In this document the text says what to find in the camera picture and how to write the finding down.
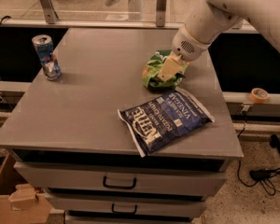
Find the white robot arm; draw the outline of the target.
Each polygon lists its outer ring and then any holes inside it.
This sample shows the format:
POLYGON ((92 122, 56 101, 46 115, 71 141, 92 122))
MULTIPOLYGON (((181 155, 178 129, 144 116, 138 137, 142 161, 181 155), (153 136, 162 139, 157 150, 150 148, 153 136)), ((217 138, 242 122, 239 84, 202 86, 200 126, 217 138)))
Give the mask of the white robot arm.
POLYGON ((248 21, 280 53, 280 0, 199 0, 172 42, 158 73, 166 81, 198 59, 214 40, 241 20, 248 21))

